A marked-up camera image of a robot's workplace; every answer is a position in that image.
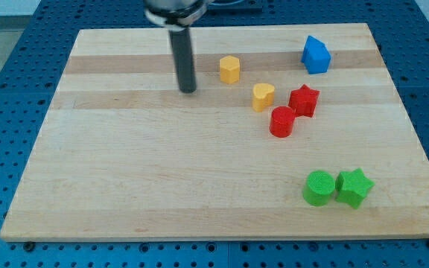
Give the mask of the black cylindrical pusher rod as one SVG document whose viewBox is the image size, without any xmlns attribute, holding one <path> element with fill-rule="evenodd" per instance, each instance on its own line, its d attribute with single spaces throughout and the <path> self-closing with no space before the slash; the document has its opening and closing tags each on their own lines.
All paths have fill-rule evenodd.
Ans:
<svg viewBox="0 0 429 268">
<path fill-rule="evenodd" d="M 191 94 L 197 90 L 191 34 L 189 28 L 169 32 L 179 90 Z"/>
</svg>

